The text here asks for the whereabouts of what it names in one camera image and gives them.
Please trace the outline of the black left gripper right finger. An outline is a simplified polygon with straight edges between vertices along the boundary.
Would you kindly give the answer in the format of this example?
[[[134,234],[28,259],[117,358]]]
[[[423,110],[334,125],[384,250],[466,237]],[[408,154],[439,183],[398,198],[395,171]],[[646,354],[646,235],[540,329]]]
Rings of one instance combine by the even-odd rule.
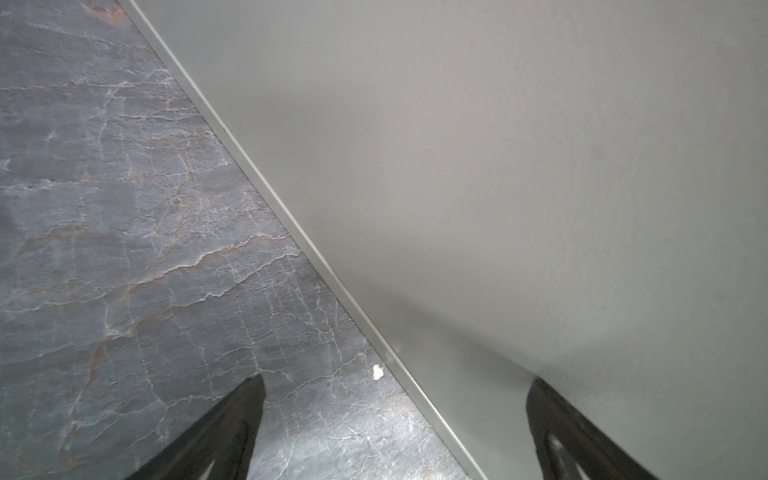
[[[526,414],[545,479],[655,477],[541,378],[528,391]]]

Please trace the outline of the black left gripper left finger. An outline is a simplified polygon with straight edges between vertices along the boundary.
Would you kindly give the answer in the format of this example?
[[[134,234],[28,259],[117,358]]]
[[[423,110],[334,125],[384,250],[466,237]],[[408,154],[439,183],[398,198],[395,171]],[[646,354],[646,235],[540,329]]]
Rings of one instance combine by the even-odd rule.
[[[262,375],[245,379],[131,479],[245,479],[260,427]]]

